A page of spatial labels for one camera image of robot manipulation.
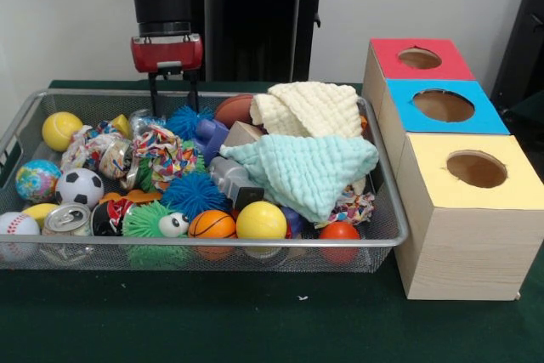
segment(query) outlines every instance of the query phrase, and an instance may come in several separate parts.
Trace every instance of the stacked wooden boxes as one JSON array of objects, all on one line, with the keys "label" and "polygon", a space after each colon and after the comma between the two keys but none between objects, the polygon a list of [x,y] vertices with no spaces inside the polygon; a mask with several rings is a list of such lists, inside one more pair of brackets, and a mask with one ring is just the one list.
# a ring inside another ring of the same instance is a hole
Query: stacked wooden boxes
[{"label": "stacked wooden boxes", "polygon": [[544,185],[453,42],[373,39],[371,102],[411,234],[410,299],[515,299],[544,238]]}]

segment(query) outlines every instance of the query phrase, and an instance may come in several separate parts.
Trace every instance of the soccer ball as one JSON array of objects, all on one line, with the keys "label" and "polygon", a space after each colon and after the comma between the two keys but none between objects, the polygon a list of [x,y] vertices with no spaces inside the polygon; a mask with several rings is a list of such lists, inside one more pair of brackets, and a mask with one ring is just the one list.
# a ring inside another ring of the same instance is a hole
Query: soccer ball
[{"label": "soccer ball", "polygon": [[91,170],[73,169],[59,179],[54,195],[59,204],[81,203],[92,210],[104,196],[104,183]]}]

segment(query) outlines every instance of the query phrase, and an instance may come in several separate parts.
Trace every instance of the metal basket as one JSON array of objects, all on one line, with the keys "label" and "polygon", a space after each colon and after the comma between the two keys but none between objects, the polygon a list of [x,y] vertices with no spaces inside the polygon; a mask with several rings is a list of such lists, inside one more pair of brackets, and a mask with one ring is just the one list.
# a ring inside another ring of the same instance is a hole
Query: metal basket
[{"label": "metal basket", "polygon": [[[186,95],[160,93],[158,107],[170,115],[185,104]],[[233,95],[201,92],[200,104],[215,110]],[[24,208],[14,185],[14,175],[22,164],[38,158],[60,161],[60,154],[42,141],[42,124],[49,115],[69,111],[94,125],[141,108],[150,108],[149,97],[141,91],[48,89],[33,94],[0,140],[0,213]],[[408,224],[376,118],[363,99],[360,112],[369,122],[364,136],[380,154],[379,165],[370,177],[376,211],[371,222],[360,225],[361,240],[316,240],[317,233],[312,230],[296,240],[0,235],[0,269],[374,272],[391,248],[406,238]],[[105,182],[106,190],[118,189],[117,182]],[[2,260],[8,250],[20,252],[21,259]]]}]

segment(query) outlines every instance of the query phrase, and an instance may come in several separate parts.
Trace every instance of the mint green towel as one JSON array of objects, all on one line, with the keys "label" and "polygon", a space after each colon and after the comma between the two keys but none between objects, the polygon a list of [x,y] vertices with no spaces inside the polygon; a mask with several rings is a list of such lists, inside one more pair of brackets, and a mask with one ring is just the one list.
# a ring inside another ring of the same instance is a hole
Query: mint green towel
[{"label": "mint green towel", "polygon": [[222,146],[220,153],[247,169],[267,200],[311,222],[327,220],[343,189],[378,161],[376,147],[361,137],[264,135],[253,144]]}]

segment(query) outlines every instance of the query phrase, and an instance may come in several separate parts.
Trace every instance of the purple toy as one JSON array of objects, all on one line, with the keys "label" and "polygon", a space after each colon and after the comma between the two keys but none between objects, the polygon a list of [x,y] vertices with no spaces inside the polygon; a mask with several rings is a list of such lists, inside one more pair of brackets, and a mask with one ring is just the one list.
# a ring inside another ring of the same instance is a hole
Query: purple toy
[{"label": "purple toy", "polygon": [[280,210],[283,215],[286,216],[287,223],[289,223],[289,227],[291,227],[291,237],[296,238],[297,235],[304,230],[304,227],[309,224],[309,222],[306,220],[306,218],[289,207],[281,206]]},{"label": "purple toy", "polygon": [[196,127],[196,137],[193,139],[195,147],[202,152],[206,166],[218,155],[219,148],[229,135],[229,129],[215,119],[203,119]]}]

